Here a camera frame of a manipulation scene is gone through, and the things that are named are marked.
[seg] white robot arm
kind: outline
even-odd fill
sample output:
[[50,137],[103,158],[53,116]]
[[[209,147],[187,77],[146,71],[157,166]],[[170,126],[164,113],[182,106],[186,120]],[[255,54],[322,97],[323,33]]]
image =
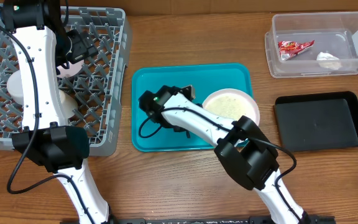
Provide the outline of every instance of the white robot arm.
[[[63,184],[81,224],[107,223],[112,218],[88,167],[89,142],[85,130],[68,126],[58,97],[57,63],[83,60],[97,53],[87,34],[67,32],[60,20],[59,1],[5,1],[1,9],[5,29],[24,46],[14,42],[24,92],[23,133],[12,136],[16,150],[52,172]],[[39,124],[35,128],[35,91],[27,51],[34,66],[38,89]]]
[[[252,189],[258,193],[260,198],[263,200],[263,202],[269,209],[272,220],[276,224],[298,224],[300,222],[299,219],[301,221],[308,219],[308,215],[292,199],[289,191],[285,187],[282,180],[278,181],[280,190],[285,200],[288,202],[289,206],[291,206],[294,212],[292,212],[287,207],[284,200],[277,192],[274,182],[276,178],[280,175],[280,169],[278,169],[278,165],[276,169],[268,169],[271,171],[270,173],[268,173],[268,171],[265,171],[264,167],[261,167],[260,170],[258,170],[258,168],[252,170],[252,172],[262,171],[264,172],[264,174],[262,175],[266,175],[266,177],[263,179],[263,184],[260,186],[252,186],[253,183],[251,182],[245,183],[244,181],[239,180],[242,177],[239,177],[238,174],[233,174],[233,172],[236,171],[232,170],[232,167],[227,163],[238,162],[241,164],[241,166],[244,166],[245,170],[249,169],[246,166],[247,164],[251,164],[257,167],[259,165],[258,162],[255,161],[254,164],[252,164],[252,160],[257,160],[256,158],[260,156],[260,153],[258,151],[255,151],[252,154],[247,154],[247,150],[251,151],[253,149],[246,148],[243,149],[241,153],[238,152],[236,149],[231,150],[237,144],[245,140],[241,138],[234,138],[234,140],[231,140],[232,144],[224,145],[224,149],[218,152],[217,149],[222,148],[220,147],[221,141],[223,141],[228,136],[230,130],[235,129],[233,125],[235,121],[233,119],[223,118],[212,114],[209,111],[203,109],[202,107],[192,103],[192,92],[192,86],[187,86],[182,89],[163,86],[156,94],[146,92],[144,95],[142,95],[139,99],[140,108],[143,109],[152,118],[153,121],[160,123],[163,127],[176,127],[176,129],[182,128],[182,131],[190,131],[204,139],[206,142],[210,143],[210,145],[216,147],[215,153],[217,153],[219,160],[221,160],[228,174],[243,187],[249,190]],[[247,118],[247,121],[245,122],[254,124],[254,126],[250,129],[255,127],[257,128],[256,124],[250,119]],[[272,157],[266,159],[266,163],[270,162],[269,159],[272,160]]]

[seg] bowl of food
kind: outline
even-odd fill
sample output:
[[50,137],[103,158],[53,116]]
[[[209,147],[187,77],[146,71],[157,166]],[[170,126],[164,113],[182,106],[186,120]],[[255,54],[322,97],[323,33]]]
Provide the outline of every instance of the bowl of food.
[[218,116],[236,121],[241,116],[246,116],[259,125],[258,105],[250,95],[240,90],[232,88],[218,90],[204,100],[203,108]]

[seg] clear plastic container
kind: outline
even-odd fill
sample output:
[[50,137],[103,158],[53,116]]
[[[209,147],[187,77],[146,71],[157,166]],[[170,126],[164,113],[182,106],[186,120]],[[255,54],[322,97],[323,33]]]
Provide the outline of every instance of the clear plastic container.
[[[321,12],[277,14],[265,35],[265,49],[270,73],[275,78],[319,77],[358,74],[358,12]],[[282,60],[278,42],[304,43],[314,46],[289,60]],[[320,52],[339,60],[316,60]],[[338,70],[324,63],[340,63]]]

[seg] plastic container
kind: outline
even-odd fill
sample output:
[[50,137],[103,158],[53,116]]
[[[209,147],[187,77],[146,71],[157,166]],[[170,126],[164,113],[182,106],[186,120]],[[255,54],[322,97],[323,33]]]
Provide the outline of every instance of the plastic container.
[[[146,90],[155,93],[163,85],[193,85],[196,93],[193,102],[199,104],[210,94],[225,88],[237,89],[253,96],[249,71],[239,63],[142,68],[136,71],[132,78],[131,132],[133,145],[142,152],[213,149],[213,146],[193,133],[190,133],[191,138],[187,138],[186,133],[176,133],[173,129],[162,128],[147,139],[139,137],[139,126],[147,115],[139,108],[138,99]],[[142,133],[152,133],[158,127],[159,124],[149,121]]]
[[[277,44],[283,40],[298,43],[314,40],[314,46],[282,60]],[[270,73],[275,78],[358,74],[358,12],[277,14],[265,35],[265,49]],[[320,52],[339,60],[317,61]],[[322,62],[339,62],[342,67],[324,68]]]
[[[122,9],[69,7],[66,30],[89,32],[99,54],[87,58],[79,74],[59,78],[58,87],[78,103],[71,126],[88,133],[90,155],[109,156],[116,150],[121,118],[121,88],[129,61],[132,31]],[[62,20],[66,6],[62,7]],[[7,81],[19,69],[9,38],[0,31],[0,150],[12,150],[12,134],[21,131],[22,106],[7,94]]]

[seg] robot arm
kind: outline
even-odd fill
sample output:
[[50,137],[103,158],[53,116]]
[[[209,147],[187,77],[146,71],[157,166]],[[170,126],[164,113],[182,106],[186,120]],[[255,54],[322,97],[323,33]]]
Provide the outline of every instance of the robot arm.
[[[241,152],[235,148],[237,144],[251,137],[268,141],[257,125],[245,116],[234,121],[212,114],[192,103],[193,98],[191,86],[182,89],[163,86],[156,94],[146,91],[139,98],[139,106],[152,121],[160,123],[164,128],[191,131],[215,146],[214,151],[226,172],[244,188],[258,193],[275,223],[299,223],[274,186],[275,179],[280,175],[276,162],[277,151],[252,141],[248,142]],[[295,203],[282,180],[278,183],[283,196],[301,222],[309,223],[307,213]]]
[[[60,20],[60,4],[56,0],[7,0],[1,10],[1,17],[5,28],[26,47],[32,58],[39,93],[39,126],[33,130],[33,79],[23,49],[14,43],[24,92],[24,131],[12,136],[15,149],[23,153],[29,145],[30,137],[37,135],[27,158],[39,166],[45,166],[48,172],[71,177],[78,192],[66,178],[57,179],[69,194],[81,224],[107,223],[111,217],[109,205],[100,195],[88,167],[88,137],[83,128],[68,126],[58,97],[56,73],[56,66],[63,62],[75,63],[93,56],[97,53],[96,47],[84,37],[87,34],[76,31],[65,33]],[[79,196],[92,221],[83,209]]]

